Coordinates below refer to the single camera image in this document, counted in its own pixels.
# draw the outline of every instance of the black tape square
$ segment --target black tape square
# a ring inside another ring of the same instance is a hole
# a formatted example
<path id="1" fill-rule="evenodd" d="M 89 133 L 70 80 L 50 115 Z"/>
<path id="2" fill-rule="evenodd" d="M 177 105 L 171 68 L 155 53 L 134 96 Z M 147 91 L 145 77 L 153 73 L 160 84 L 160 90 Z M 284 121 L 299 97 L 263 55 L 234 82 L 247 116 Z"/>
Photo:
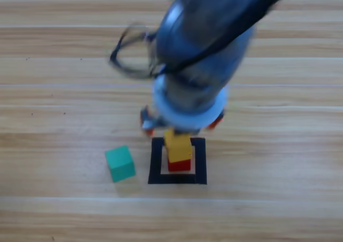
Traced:
<path id="1" fill-rule="evenodd" d="M 151 161 L 148 184 L 201 184 L 207 185 L 206 142 L 204 138 L 191 138 L 195 147 L 195 174 L 161 174 L 163 137 L 151 142 Z"/>

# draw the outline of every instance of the red block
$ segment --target red block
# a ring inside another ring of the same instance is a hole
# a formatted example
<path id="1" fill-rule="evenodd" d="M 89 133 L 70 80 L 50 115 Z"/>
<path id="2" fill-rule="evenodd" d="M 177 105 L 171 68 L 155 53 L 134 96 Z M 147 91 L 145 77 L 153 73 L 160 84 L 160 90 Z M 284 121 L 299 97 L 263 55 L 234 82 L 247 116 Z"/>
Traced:
<path id="1" fill-rule="evenodd" d="M 190 171 L 191 160 L 183 160 L 181 162 L 170 163 L 168 159 L 168 171 Z"/>

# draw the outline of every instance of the green cube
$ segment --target green cube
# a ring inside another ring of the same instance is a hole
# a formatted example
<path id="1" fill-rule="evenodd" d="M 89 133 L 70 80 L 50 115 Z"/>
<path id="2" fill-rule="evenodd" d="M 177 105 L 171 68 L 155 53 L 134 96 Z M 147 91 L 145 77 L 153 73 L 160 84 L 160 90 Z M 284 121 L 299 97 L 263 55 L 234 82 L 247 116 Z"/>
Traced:
<path id="1" fill-rule="evenodd" d="M 127 146 L 107 151 L 105 155 L 113 182 L 136 175 L 135 165 Z"/>

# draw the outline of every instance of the stacked blocks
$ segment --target stacked blocks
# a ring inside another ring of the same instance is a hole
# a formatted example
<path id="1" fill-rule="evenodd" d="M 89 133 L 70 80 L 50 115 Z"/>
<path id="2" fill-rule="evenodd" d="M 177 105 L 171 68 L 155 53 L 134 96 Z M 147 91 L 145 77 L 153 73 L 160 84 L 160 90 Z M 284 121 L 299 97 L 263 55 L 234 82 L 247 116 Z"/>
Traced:
<path id="1" fill-rule="evenodd" d="M 136 175 L 135 165 L 127 146 L 107 151 L 105 154 L 113 182 Z"/>
<path id="2" fill-rule="evenodd" d="M 189 134 L 176 135 L 170 129 L 165 132 L 165 146 L 169 172 L 191 170 L 192 144 Z"/>

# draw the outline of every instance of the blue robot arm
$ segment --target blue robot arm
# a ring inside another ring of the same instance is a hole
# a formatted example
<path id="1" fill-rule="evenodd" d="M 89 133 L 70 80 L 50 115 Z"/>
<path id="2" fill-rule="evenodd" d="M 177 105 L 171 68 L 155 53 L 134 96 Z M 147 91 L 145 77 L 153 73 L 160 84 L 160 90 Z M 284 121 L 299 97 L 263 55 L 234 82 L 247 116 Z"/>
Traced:
<path id="1" fill-rule="evenodd" d="M 227 84 L 253 36 L 253 26 L 279 0 L 175 0 L 154 34 L 161 68 L 154 81 L 155 115 L 142 128 L 198 133 L 223 117 Z"/>

